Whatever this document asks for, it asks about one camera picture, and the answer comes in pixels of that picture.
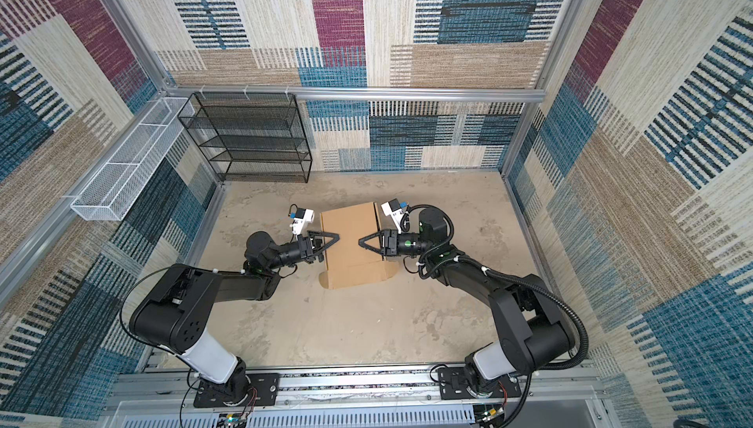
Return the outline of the brown cardboard box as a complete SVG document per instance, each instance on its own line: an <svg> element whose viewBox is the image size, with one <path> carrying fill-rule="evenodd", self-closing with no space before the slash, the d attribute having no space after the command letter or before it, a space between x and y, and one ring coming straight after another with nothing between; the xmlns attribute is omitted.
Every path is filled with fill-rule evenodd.
<svg viewBox="0 0 753 428"><path fill-rule="evenodd" d="M358 241L382 230L375 203L328 210L321 215L325 232L336 233L339 240L325 251L326 271L319 276L327 290L375 284L392 279L399 263L362 248Z"/></svg>

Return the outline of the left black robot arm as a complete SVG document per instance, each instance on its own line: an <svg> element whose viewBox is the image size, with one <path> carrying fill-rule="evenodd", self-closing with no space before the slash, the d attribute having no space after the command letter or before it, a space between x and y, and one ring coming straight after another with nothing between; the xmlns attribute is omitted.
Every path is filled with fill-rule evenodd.
<svg viewBox="0 0 753 428"><path fill-rule="evenodd" d="M129 318L127 331L145 345L178 357L198 374L194 406L241 406L258 395L241 357L226 350L207 324L217 303L266 301L280 281L280 270L300 263L320 263L339 235L312 232L278 244L258 231L249 236L245 261L239 272L213 271L175 263L159 273L160 279Z"/></svg>

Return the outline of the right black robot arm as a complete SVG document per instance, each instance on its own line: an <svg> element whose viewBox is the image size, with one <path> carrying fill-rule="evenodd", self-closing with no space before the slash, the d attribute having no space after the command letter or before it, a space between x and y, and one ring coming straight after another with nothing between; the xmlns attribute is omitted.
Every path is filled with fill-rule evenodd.
<svg viewBox="0 0 753 428"><path fill-rule="evenodd" d="M446 212L417 205L407 208L397 228L364 236L358 244L384 258L415 258L421 279L435 279L488 306L497 339L466 357L469 394L485 397L510 375L578 365L587 334L575 312L538 276L519 277L487 267L454 246L454 236Z"/></svg>

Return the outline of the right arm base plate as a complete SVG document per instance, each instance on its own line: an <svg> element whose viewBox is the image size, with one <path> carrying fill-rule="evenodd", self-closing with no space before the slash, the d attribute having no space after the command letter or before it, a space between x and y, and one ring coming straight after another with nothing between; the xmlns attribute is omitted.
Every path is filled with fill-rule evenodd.
<svg viewBox="0 0 753 428"><path fill-rule="evenodd" d="M439 386L443 400L510 399L522 394L519 380L514 382L508 375L486 380L465 366L435 365L429 379Z"/></svg>

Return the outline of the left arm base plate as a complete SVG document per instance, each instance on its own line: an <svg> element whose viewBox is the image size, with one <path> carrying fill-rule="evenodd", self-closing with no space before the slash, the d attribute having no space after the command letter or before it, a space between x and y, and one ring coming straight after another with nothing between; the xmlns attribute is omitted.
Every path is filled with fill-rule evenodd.
<svg viewBox="0 0 753 428"><path fill-rule="evenodd" d="M250 373L232 376L225 384L199 380L194 408L244 408L273 406L280 387L280 373Z"/></svg>

